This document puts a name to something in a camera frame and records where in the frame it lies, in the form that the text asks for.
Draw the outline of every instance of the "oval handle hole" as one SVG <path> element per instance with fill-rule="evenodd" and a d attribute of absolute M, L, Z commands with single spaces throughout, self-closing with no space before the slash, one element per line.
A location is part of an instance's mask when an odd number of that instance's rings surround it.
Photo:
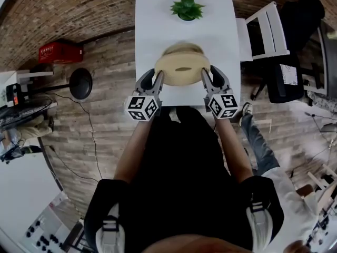
<path fill-rule="evenodd" d="M 187 70 L 191 70 L 191 67 L 179 67 L 178 69 L 176 69 L 176 71 L 187 71 Z"/>

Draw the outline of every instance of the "red plastic box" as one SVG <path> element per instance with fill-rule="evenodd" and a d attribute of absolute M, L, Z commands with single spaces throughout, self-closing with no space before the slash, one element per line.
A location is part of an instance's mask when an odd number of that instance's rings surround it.
<path fill-rule="evenodd" d="M 76 63 L 83 60 L 83 47 L 70 44 L 53 42 L 38 50 L 38 62 L 67 64 Z"/>

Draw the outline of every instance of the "paper on chair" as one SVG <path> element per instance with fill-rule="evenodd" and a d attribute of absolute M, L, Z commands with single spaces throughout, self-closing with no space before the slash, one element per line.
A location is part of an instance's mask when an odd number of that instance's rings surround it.
<path fill-rule="evenodd" d="M 284 84 L 297 85 L 297 71 L 293 66 L 281 65 Z"/>

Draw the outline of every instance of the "black round base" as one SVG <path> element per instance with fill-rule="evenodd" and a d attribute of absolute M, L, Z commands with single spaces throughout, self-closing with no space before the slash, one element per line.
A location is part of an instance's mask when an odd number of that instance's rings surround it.
<path fill-rule="evenodd" d="M 77 69 L 70 76 L 69 88 L 70 92 L 76 99 L 85 99 L 87 98 L 93 87 L 93 79 L 91 74 L 86 69 Z"/>

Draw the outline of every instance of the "black and white marker cube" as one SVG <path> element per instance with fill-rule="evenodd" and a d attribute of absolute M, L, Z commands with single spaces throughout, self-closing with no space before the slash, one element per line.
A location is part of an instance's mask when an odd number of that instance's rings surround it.
<path fill-rule="evenodd" d="M 129 96 L 126 111 L 135 121 L 149 121 L 158 110 L 158 103 L 152 95 Z"/>
<path fill-rule="evenodd" d="M 209 108 L 218 119 L 231 118 L 239 106 L 233 94 L 215 94 L 209 102 Z"/>

